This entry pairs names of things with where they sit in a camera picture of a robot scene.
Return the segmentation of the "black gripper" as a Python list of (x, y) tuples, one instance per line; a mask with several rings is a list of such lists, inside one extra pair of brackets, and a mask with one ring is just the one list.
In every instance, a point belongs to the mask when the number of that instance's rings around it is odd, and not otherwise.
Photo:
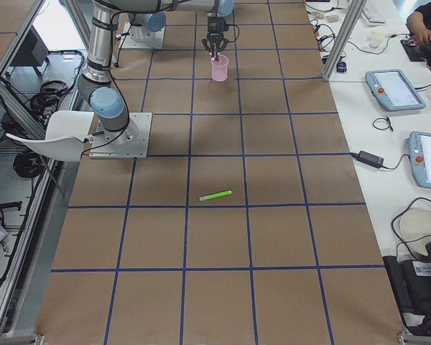
[(217, 55), (220, 55), (228, 45), (228, 40), (224, 37), (224, 32), (226, 31), (225, 19), (223, 17), (208, 17), (207, 31), (207, 38), (201, 40), (205, 50), (213, 56), (212, 42), (217, 42)]

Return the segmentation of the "person's hand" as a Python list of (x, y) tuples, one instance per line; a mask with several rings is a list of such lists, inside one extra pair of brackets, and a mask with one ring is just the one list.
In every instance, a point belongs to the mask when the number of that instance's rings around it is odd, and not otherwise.
[(411, 29), (416, 41), (419, 45), (428, 45), (431, 43), (431, 30), (426, 28), (425, 25), (420, 25)]

